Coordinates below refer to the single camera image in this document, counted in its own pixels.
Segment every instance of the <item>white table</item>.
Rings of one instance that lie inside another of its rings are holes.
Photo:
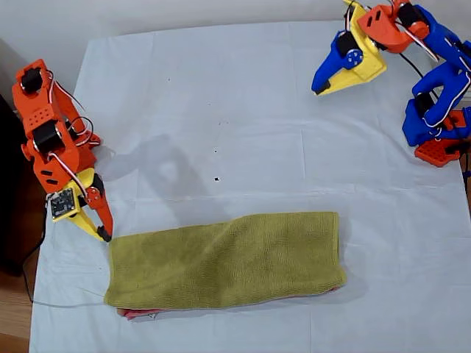
[[[342,26],[93,40],[76,97],[105,140],[96,169],[115,237],[335,210],[347,284],[323,296],[127,321],[102,304],[107,245],[48,221],[35,300],[52,306],[33,307],[32,352],[469,351],[471,223],[460,168],[435,168],[407,146],[401,126],[418,76],[398,56],[385,54],[388,71],[368,85],[311,94]],[[408,55],[429,69],[424,53]]]

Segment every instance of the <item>green towel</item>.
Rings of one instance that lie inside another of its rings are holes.
[[[105,302],[195,309],[324,293],[343,285],[337,213],[248,215],[110,243]]]

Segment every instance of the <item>pink fabric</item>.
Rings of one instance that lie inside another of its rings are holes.
[[[133,320],[138,316],[144,316],[149,314],[157,314],[160,313],[161,309],[150,309],[150,310],[133,310],[133,309],[118,309],[118,314],[124,316],[128,320]]]

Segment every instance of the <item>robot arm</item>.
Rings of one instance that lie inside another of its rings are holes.
[[[83,124],[71,96],[54,81],[44,61],[20,70],[13,100],[21,117],[26,144],[21,149],[33,161],[36,177],[51,197],[53,221],[67,218],[100,240],[110,241],[113,219],[105,189],[93,165],[91,149],[100,138]],[[96,227],[82,207],[96,210],[103,226]]]

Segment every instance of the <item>wire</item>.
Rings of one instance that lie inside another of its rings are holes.
[[[402,28],[404,28],[404,32],[409,36],[411,37],[415,43],[419,44],[419,46],[422,47],[422,49],[425,50],[425,52],[428,54],[429,57],[432,58],[433,61],[435,61],[436,63],[439,61],[439,58],[435,55],[435,53],[433,53],[433,51],[431,51],[426,45],[424,42],[422,42],[419,38],[417,38],[414,34],[412,34],[407,28],[406,26],[404,26],[402,23],[400,23],[399,21],[395,21],[396,24],[400,25]]]
[[[83,107],[83,105],[81,105],[80,102],[74,96],[72,96],[64,87],[62,87],[59,82],[54,81],[54,72],[52,72],[51,70],[47,70],[47,72],[49,73],[49,75],[51,75],[51,87],[49,88],[49,103],[52,103],[52,88],[54,87],[54,85],[57,85],[57,88],[59,88],[65,95],[67,95],[67,97],[74,100],[85,113],[85,108]]]
[[[405,56],[403,53],[399,53],[399,55],[410,65],[412,66],[412,68],[415,70],[415,72],[417,72],[419,74],[419,76],[421,78],[424,78],[424,75],[422,74],[422,72],[420,72],[420,70],[415,66],[415,64],[410,61],[407,56]]]
[[[56,81],[55,84],[58,86],[58,88],[62,92],[64,92],[65,95],[67,95],[67,97],[69,97],[70,99],[73,99],[82,108],[82,110],[85,112],[85,108],[80,104],[80,102],[74,96],[72,96],[64,87],[62,87],[59,82]]]
[[[26,264],[26,261],[29,259],[29,257],[31,255],[33,255],[36,252],[36,250],[38,250],[40,248],[40,246],[44,242],[44,239],[46,238],[47,207],[48,207],[49,200],[50,200],[51,196],[52,196],[52,194],[46,195],[46,202],[44,203],[43,232],[41,233],[41,239],[36,243],[36,245],[28,252],[28,254],[26,254],[26,256],[21,261],[21,270],[23,271],[24,284],[26,286],[26,291],[28,293],[29,301],[31,303],[33,303],[33,299],[32,299],[31,289],[29,288],[28,276],[26,275],[26,271],[24,270],[24,265]]]
[[[91,143],[91,144],[94,145],[95,143],[94,143],[93,141],[90,141],[91,137],[93,136],[93,129],[94,129],[94,128],[93,128],[93,122],[92,122],[89,118],[87,118],[86,116],[77,116],[75,119],[73,119],[73,120],[71,121],[71,125],[67,128],[67,130],[72,129],[72,128],[73,128],[73,125],[74,125],[74,123],[75,123],[75,121],[77,121],[78,119],[85,119],[85,120],[87,121],[87,123],[90,124],[90,135],[88,136],[88,138],[87,138],[86,140],[84,140],[84,141],[82,141],[82,142],[79,142],[76,146],[85,145],[86,143]],[[75,133],[76,133],[77,135],[83,135],[83,134],[85,134],[87,131],[88,131],[88,128],[85,127],[82,131],[80,131],[80,132],[76,132],[76,131],[75,131]]]
[[[420,72],[420,70],[415,66],[415,64],[414,64],[412,61],[410,61],[410,60],[407,58],[407,56],[405,56],[403,53],[399,53],[399,55],[419,74],[419,76],[420,76],[421,78],[424,77],[424,75],[422,74],[422,72]],[[439,99],[439,95],[436,94],[435,90],[432,90],[431,93],[433,94],[433,96],[434,96],[437,100]],[[454,130],[456,131],[456,135],[458,136],[458,139],[459,139],[460,141],[463,141],[464,138],[461,136],[461,133],[459,132],[459,129],[456,127],[455,121],[453,121],[453,119],[450,118],[450,122],[451,122],[451,124],[453,125]],[[442,129],[440,128],[440,132],[439,132],[438,135],[436,135],[436,137],[440,136],[441,133],[442,133]]]
[[[76,143],[76,146],[82,146],[82,145],[85,145],[86,143],[90,143],[90,139],[91,137],[93,136],[93,123],[91,122],[91,120],[89,118],[87,118],[86,116],[80,116],[79,118],[81,119],[85,119],[86,121],[88,121],[91,125],[91,128],[90,128],[90,134],[87,136],[86,139],[84,139],[84,141],[81,141],[79,143]]]
[[[345,30],[347,32],[350,32],[350,10],[352,9],[352,4],[356,2],[356,0],[352,0],[349,4],[348,4],[348,7],[347,7],[347,11],[344,15],[345,17]]]
[[[52,88],[54,88],[54,72],[52,72],[51,70],[47,70],[47,73],[50,75],[49,78],[51,79],[51,84],[49,86],[48,100],[49,100],[49,103],[52,103]]]
[[[466,194],[468,194],[468,179],[469,179],[469,171],[470,171],[470,156],[468,152],[466,152],[466,157],[464,159],[464,162],[466,163],[466,166],[464,167],[464,190],[466,191]]]
[[[49,152],[48,157],[54,157],[59,164],[64,168],[64,170],[67,172],[67,174],[75,181],[75,183],[78,185],[80,190],[82,191],[82,194],[84,197],[87,197],[87,191],[85,189],[85,186],[83,186],[82,182],[80,182],[79,178],[74,174],[73,171],[70,170],[70,168],[54,153],[54,152]]]

